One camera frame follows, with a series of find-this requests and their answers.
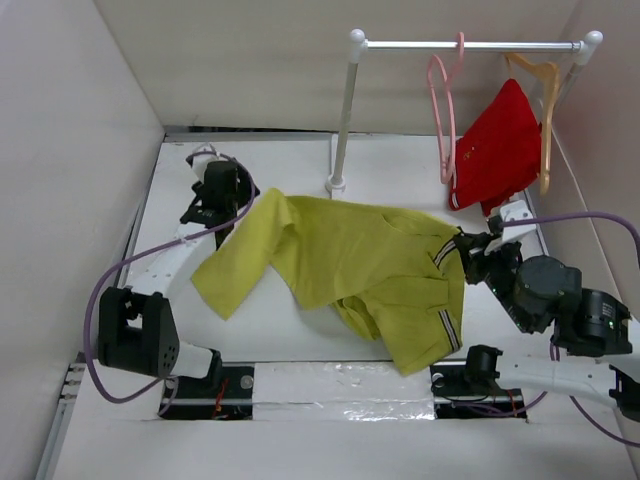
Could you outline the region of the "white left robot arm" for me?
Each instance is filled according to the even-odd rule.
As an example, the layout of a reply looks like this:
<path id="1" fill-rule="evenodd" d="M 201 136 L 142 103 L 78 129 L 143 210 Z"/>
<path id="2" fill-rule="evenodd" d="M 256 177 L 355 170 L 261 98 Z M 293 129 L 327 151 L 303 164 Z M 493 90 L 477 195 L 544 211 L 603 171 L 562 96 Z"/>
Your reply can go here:
<path id="1" fill-rule="evenodd" d="M 218 351 L 180 339 L 171 302 L 200 265 L 220 248 L 260 191 L 239 161 L 214 150 L 186 163 L 196 177 L 194 198 L 179 219 L 169 247 L 123 287 L 109 287 L 98 305 L 101 365 L 157 379 L 188 379 L 201 396 L 222 387 Z"/>

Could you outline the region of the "yellow-green trousers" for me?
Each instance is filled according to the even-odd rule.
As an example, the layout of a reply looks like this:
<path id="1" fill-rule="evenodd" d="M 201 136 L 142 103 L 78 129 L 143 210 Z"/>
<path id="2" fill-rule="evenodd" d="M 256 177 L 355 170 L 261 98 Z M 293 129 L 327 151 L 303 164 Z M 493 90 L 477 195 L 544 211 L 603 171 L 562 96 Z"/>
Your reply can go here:
<path id="1" fill-rule="evenodd" d="M 272 188 L 192 283 L 229 319 L 272 267 L 301 308 L 333 307 L 356 334 L 382 340 L 397 370 L 410 375 L 463 346 L 459 232 L 419 211 Z"/>

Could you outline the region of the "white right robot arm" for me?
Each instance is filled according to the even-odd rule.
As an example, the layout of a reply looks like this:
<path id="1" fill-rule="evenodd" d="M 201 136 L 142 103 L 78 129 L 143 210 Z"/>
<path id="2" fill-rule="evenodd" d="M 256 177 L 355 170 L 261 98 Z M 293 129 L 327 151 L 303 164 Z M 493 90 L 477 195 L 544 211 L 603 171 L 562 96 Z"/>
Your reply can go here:
<path id="1" fill-rule="evenodd" d="M 465 280 L 484 283 L 524 334 L 553 331 L 550 343 L 570 356 L 599 358 L 579 370 L 556 361 L 509 359 L 486 345 L 469 348 L 462 381 L 473 393 L 538 388 L 616 407 L 639 419 L 639 357 L 633 351 L 628 307 L 612 295 L 582 285 L 582 273 L 548 256 L 523 258 L 519 241 L 497 248 L 489 233 L 453 236 Z"/>

